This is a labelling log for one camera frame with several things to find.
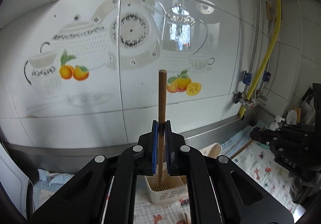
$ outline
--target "white plastic basket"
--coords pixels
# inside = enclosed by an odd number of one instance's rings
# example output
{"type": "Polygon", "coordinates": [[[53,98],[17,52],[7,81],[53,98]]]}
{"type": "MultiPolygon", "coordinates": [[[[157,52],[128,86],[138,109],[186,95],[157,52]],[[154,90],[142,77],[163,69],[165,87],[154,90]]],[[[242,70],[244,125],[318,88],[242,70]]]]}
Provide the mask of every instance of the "white plastic basket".
{"type": "Polygon", "coordinates": [[[154,205],[165,204],[188,196],[186,176],[167,175],[166,162],[163,164],[163,177],[158,185],[158,172],[145,176],[147,194],[154,205]]]}

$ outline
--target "chopstick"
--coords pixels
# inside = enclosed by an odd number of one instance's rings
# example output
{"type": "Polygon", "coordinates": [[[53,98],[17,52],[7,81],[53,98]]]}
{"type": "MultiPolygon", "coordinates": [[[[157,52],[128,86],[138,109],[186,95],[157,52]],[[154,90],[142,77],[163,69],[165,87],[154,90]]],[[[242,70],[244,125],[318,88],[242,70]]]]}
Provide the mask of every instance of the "chopstick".
{"type": "Polygon", "coordinates": [[[165,142],[165,114],[166,114],[166,84],[167,71],[158,72],[158,184],[163,176],[164,142],[165,142]]]}

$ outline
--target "wooden chopstick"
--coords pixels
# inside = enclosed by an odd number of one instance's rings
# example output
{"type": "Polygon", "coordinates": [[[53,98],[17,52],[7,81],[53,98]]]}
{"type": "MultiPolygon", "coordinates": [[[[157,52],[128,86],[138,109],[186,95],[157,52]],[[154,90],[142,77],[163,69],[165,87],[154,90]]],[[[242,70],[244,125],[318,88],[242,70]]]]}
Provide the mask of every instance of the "wooden chopstick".
{"type": "Polygon", "coordinates": [[[158,72],[158,184],[163,176],[167,71],[158,72]]]}
{"type": "Polygon", "coordinates": [[[253,142],[253,140],[249,140],[248,142],[246,142],[246,143],[242,146],[242,148],[240,148],[236,153],[234,153],[234,154],[230,157],[230,159],[231,159],[231,160],[234,159],[234,158],[235,158],[237,155],[239,155],[243,150],[245,150],[246,147],[249,146],[252,142],[253,142]]]}

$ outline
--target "glass teapot illustration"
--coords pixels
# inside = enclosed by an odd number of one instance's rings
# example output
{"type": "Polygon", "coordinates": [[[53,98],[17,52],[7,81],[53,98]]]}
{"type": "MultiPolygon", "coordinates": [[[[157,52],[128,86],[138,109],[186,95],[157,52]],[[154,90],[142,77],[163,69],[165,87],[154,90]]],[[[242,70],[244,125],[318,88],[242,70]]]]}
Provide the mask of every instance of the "glass teapot illustration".
{"type": "Polygon", "coordinates": [[[204,45],[207,35],[207,25],[202,20],[194,20],[181,4],[175,4],[167,10],[162,36],[163,50],[184,51],[196,54],[204,45]],[[197,22],[205,26],[206,36],[198,49],[191,49],[191,27],[197,22]]]}

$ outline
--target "green leaf illustration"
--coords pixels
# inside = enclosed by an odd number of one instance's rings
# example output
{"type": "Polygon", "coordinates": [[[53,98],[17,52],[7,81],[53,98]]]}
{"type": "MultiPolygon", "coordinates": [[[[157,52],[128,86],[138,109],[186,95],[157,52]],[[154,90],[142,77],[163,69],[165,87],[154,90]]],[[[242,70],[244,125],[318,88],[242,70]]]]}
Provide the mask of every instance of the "green leaf illustration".
{"type": "Polygon", "coordinates": [[[179,77],[180,77],[180,78],[184,78],[184,79],[189,78],[189,76],[188,76],[187,74],[182,74],[182,75],[180,75],[179,77]]]}
{"type": "Polygon", "coordinates": [[[171,84],[175,79],[177,79],[178,77],[176,77],[176,76],[173,76],[173,77],[170,77],[170,78],[168,78],[168,80],[167,80],[167,84],[171,84]]]}
{"type": "Polygon", "coordinates": [[[187,74],[187,72],[188,72],[187,69],[186,69],[186,70],[183,70],[183,71],[181,71],[180,75],[185,75],[185,74],[187,74]]]}
{"type": "Polygon", "coordinates": [[[83,72],[83,73],[86,73],[88,72],[88,69],[84,66],[79,66],[79,69],[83,72]]]}
{"type": "Polygon", "coordinates": [[[77,57],[74,55],[68,55],[68,61],[71,61],[73,59],[76,59],[77,57]]]}
{"type": "Polygon", "coordinates": [[[64,50],[61,57],[60,57],[61,66],[65,65],[67,61],[68,61],[68,54],[67,54],[67,51],[64,50]]]}

